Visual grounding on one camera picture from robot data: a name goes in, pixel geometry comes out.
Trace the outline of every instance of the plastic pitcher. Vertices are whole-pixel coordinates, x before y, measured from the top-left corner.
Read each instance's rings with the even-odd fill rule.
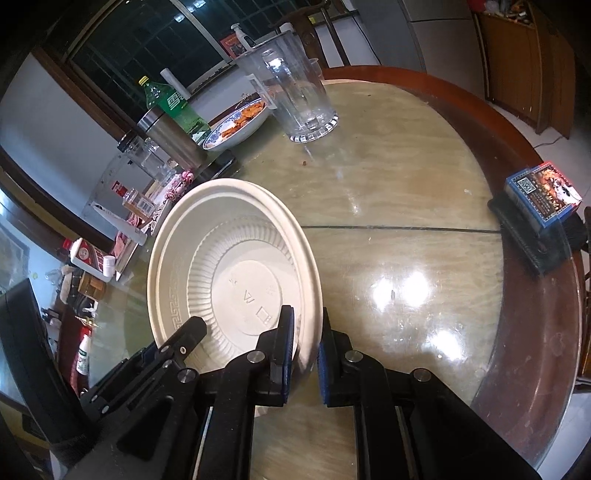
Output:
[[[291,31],[243,53],[236,63],[290,140],[314,141],[338,123],[322,81]]]

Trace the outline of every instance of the plate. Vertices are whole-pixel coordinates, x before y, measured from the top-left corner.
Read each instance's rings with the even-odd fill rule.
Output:
[[[223,368],[295,313],[292,388],[311,369],[322,332],[322,290],[295,217],[269,191],[236,179],[204,183],[164,221],[148,269],[148,312],[161,346],[192,315],[207,336],[187,357],[199,372]]]
[[[240,107],[238,110],[231,113],[224,120],[222,120],[221,123],[216,128],[214,128],[209,136],[205,139],[205,142],[203,142],[203,149],[217,152],[227,148],[232,148],[245,141],[254,132],[256,132],[267,119],[267,117],[269,117],[270,110],[266,105],[263,110],[261,110],[240,130],[234,132],[229,137],[222,138],[222,132],[235,125],[234,120],[240,118],[242,111],[258,102],[262,102],[262,100],[259,98],[253,102],[247,103],[245,106]]]

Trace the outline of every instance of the glass bottle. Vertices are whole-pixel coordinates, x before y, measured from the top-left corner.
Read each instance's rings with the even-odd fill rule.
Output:
[[[152,220],[156,205],[146,195],[136,189],[127,189],[118,181],[113,184],[111,190],[123,198],[123,206],[131,213],[136,214],[144,222]]]

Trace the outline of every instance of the glass tabletop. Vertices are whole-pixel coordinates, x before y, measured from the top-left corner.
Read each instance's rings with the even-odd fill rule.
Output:
[[[327,92],[340,116],[333,132],[295,144],[271,117],[235,147],[236,177],[271,191],[299,221],[333,329],[386,368],[433,371],[538,465],[576,373],[571,262],[541,280],[523,272],[487,207],[490,152],[469,148],[452,114],[392,85],[340,82]],[[99,304],[91,384],[152,341],[152,244]],[[268,480],[355,478],[352,409],[326,408],[313,371],[284,408],[256,419],[251,469]]]

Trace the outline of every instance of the bowl rim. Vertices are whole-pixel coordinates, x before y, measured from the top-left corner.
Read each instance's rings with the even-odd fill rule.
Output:
[[[222,126],[222,125],[223,125],[223,123],[224,123],[226,120],[228,120],[228,119],[229,119],[229,118],[230,118],[232,115],[234,115],[234,114],[235,114],[235,113],[237,113],[237,112],[242,112],[242,111],[243,111],[245,108],[247,108],[247,107],[251,106],[253,103],[258,103],[258,102],[264,102],[264,100],[263,100],[262,98],[258,98],[258,99],[256,99],[256,100],[253,100],[252,102],[249,102],[249,103],[247,103],[246,105],[243,105],[243,106],[241,106],[240,108],[237,108],[237,109],[236,109],[236,110],[234,110],[232,113],[229,113],[229,114],[227,114],[227,115],[226,115],[224,118],[222,118],[222,119],[219,121],[219,123],[218,123],[217,127],[216,127],[216,128],[213,128],[213,129],[212,129],[212,131],[209,133],[209,135],[208,135],[208,136],[205,138],[205,140],[203,141],[203,149],[207,151],[207,150],[211,150],[212,148],[219,147],[219,146],[220,146],[220,145],[222,145],[224,142],[226,142],[226,141],[230,140],[230,139],[231,139],[231,138],[232,138],[234,135],[236,135],[237,133],[239,133],[239,132],[242,130],[242,128],[243,128],[243,127],[240,127],[238,130],[236,130],[236,131],[235,131],[235,132],[234,132],[232,135],[230,135],[229,137],[226,137],[226,138],[224,138],[224,139],[223,139],[223,140],[222,140],[220,143],[218,143],[218,144],[215,144],[215,145],[212,145],[211,147],[206,147],[206,146],[205,146],[205,145],[207,144],[207,141],[209,140],[209,137],[211,137],[211,136],[212,136],[212,135],[213,135],[213,134],[214,134],[214,133],[215,133],[215,132],[216,132],[216,131],[217,131],[217,130],[218,130],[218,129],[219,129],[221,126]],[[252,118],[251,118],[251,119],[248,121],[247,125],[248,125],[250,122],[252,122],[252,121],[253,121],[253,120],[254,120],[254,119],[257,117],[257,116],[259,116],[260,114],[262,114],[262,113],[263,113],[265,110],[267,110],[267,109],[268,109],[268,107],[267,107],[267,104],[265,104],[265,106],[263,107],[263,109],[262,109],[260,112],[258,112],[258,113],[257,113],[257,114],[256,114],[254,117],[252,117]]]
[[[192,209],[225,196],[246,201],[261,211],[277,228],[294,260],[302,299],[300,334],[292,373],[297,385],[302,377],[309,374],[316,360],[322,334],[323,299],[318,268],[304,231],[293,214],[271,192],[245,180],[216,179],[205,182],[185,195],[164,220],[154,241],[147,279],[148,316],[156,345],[160,347],[166,340],[163,321],[158,316],[163,310],[158,286],[169,240],[177,225]]]

